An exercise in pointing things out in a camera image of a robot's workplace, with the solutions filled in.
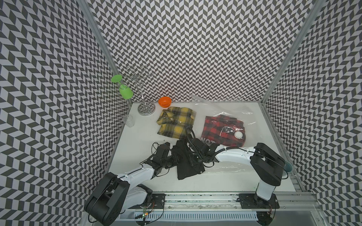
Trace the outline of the red black plaid shirt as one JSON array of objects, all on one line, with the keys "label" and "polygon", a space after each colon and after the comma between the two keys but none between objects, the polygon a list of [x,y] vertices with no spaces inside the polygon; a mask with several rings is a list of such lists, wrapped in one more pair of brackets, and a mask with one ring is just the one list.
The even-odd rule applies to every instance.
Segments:
[{"label": "red black plaid shirt", "polygon": [[200,140],[209,145],[243,147],[246,142],[244,122],[226,115],[207,116]]}]

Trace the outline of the yellow plaid shirt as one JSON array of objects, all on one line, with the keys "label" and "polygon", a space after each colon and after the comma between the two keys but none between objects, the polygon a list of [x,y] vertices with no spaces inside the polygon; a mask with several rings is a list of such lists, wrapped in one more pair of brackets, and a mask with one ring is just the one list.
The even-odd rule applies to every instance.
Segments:
[{"label": "yellow plaid shirt", "polygon": [[196,111],[186,107],[169,107],[162,110],[157,124],[160,126],[158,135],[184,139],[187,128],[192,128],[196,118]]}]

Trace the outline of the clear plastic vacuum bag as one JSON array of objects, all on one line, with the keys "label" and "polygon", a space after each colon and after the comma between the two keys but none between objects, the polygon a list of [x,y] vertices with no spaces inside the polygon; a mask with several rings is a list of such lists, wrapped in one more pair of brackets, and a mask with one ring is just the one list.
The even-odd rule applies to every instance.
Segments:
[{"label": "clear plastic vacuum bag", "polygon": [[268,144],[269,130],[257,102],[216,102],[196,95],[191,100],[196,111],[193,131],[203,143],[244,149]]}]

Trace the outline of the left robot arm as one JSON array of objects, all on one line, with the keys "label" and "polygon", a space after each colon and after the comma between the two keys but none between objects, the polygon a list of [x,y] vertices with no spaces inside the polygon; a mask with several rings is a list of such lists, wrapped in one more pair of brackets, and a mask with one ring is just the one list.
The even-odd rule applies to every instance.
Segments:
[{"label": "left robot arm", "polygon": [[158,145],[155,153],[130,172],[116,175],[107,173],[98,183],[84,205],[90,223],[100,222],[111,225],[120,213],[134,206],[143,209],[154,207],[153,191],[143,182],[157,177],[163,169],[178,165],[181,157],[175,153],[171,144]]}]

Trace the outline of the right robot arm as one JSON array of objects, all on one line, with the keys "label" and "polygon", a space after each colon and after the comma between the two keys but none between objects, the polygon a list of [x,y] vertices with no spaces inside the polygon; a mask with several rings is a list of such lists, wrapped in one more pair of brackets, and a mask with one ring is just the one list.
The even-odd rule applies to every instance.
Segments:
[{"label": "right robot arm", "polygon": [[264,143],[255,147],[226,147],[220,144],[197,143],[197,139],[187,144],[190,152],[200,163],[239,163],[251,166],[257,173],[258,183],[255,200],[269,201],[276,187],[281,185],[285,171],[285,160]]}]

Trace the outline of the chrome glass holder stand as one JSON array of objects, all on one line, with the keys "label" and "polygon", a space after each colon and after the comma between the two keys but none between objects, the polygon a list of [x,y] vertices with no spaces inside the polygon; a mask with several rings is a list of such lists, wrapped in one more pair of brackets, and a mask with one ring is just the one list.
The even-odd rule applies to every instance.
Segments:
[{"label": "chrome glass holder stand", "polygon": [[130,76],[132,83],[134,84],[138,94],[141,97],[141,103],[138,106],[138,113],[141,116],[150,116],[154,113],[156,106],[154,103],[149,102],[145,99],[145,85],[146,80],[153,76],[152,73],[149,73],[144,66],[134,67],[128,66],[127,72]]}]

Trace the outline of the clear glass cup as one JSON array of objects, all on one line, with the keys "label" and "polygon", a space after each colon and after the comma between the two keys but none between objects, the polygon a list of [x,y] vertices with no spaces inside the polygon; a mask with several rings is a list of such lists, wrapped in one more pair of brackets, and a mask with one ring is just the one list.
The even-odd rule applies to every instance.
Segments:
[{"label": "clear glass cup", "polygon": [[129,128],[133,127],[135,125],[135,119],[131,114],[126,115],[123,118],[123,122],[125,123],[125,125]]}]

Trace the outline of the orange bowl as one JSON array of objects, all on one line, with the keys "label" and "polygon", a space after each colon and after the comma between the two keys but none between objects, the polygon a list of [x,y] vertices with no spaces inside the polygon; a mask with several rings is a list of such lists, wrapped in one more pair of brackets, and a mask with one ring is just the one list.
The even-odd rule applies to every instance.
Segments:
[{"label": "orange bowl", "polygon": [[170,97],[161,97],[158,100],[158,104],[162,107],[162,108],[168,108],[170,107],[172,103],[172,99]]}]

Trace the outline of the green plastic wine glass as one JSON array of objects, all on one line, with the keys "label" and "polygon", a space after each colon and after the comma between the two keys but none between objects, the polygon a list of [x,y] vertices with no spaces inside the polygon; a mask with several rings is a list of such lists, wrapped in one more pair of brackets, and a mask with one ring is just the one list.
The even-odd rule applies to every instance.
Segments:
[{"label": "green plastic wine glass", "polygon": [[133,97],[134,93],[133,91],[122,82],[123,76],[121,74],[114,75],[111,78],[112,83],[117,83],[119,85],[119,92],[123,99],[129,100]]}]

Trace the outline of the teal mug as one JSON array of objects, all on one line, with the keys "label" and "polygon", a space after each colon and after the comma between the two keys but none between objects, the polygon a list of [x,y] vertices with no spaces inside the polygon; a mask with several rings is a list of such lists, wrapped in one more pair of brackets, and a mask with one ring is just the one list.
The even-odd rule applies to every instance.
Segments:
[{"label": "teal mug", "polygon": [[284,165],[284,171],[287,173],[291,173],[293,170],[293,166],[290,162],[285,161],[285,165]]}]

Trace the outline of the aluminium front rail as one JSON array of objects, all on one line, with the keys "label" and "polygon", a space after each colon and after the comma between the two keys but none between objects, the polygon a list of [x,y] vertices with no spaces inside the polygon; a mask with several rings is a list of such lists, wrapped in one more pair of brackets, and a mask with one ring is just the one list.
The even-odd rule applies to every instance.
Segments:
[{"label": "aluminium front rail", "polygon": [[237,198],[239,194],[252,192],[167,192],[165,211],[321,211],[316,197],[309,192],[275,192],[279,209],[242,209]]}]

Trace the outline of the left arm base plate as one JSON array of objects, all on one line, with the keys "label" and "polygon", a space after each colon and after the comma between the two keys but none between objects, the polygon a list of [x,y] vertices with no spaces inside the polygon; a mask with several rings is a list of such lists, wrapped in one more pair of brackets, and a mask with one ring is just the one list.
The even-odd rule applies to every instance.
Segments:
[{"label": "left arm base plate", "polygon": [[131,207],[131,209],[147,208],[148,210],[161,210],[164,209],[165,200],[166,194],[164,193],[152,194],[152,196],[147,196],[146,200],[142,204],[135,205]]}]

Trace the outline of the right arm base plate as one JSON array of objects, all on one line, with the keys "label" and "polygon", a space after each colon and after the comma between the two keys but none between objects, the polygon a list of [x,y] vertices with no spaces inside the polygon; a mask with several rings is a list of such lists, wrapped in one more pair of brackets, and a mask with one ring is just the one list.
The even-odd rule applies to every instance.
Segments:
[{"label": "right arm base plate", "polygon": [[279,209],[280,205],[275,194],[272,194],[270,200],[266,201],[256,194],[239,194],[237,202],[242,209]]}]

